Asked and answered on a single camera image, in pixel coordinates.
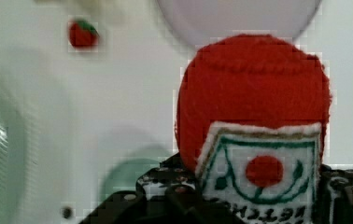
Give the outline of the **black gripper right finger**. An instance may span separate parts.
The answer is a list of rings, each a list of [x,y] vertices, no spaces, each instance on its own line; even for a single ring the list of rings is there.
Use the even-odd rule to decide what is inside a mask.
[[[321,166],[313,224],[353,224],[353,169]]]

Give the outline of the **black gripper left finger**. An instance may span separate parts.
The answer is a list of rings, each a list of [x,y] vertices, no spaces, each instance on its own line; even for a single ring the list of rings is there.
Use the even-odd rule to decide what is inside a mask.
[[[179,154],[111,194],[78,224],[245,224],[231,207],[206,200]]]

